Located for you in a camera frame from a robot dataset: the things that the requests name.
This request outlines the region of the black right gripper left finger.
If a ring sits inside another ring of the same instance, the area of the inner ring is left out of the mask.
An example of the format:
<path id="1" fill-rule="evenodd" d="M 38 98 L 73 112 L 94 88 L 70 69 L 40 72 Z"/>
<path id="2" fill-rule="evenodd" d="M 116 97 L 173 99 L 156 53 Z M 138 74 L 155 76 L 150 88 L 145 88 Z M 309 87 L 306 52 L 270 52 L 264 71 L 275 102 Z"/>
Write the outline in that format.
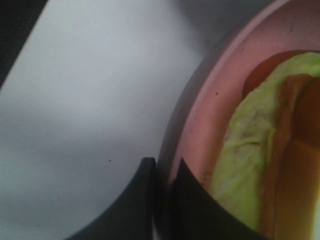
<path id="1" fill-rule="evenodd" d="M 152 240 L 156 160 L 144 157 L 121 195 L 69 240 Z"/>

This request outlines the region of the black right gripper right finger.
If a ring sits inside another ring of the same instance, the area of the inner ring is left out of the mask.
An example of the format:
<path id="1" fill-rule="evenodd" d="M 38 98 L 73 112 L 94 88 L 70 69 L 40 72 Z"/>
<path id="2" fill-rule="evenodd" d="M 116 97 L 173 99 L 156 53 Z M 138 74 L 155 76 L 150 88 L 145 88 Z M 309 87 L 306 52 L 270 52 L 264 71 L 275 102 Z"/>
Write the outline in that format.
<path id="1" fill-rule="evenodd" d="M 181 159 L 172 193 L 174 240 L 265 240 L 221 207 Z"/>

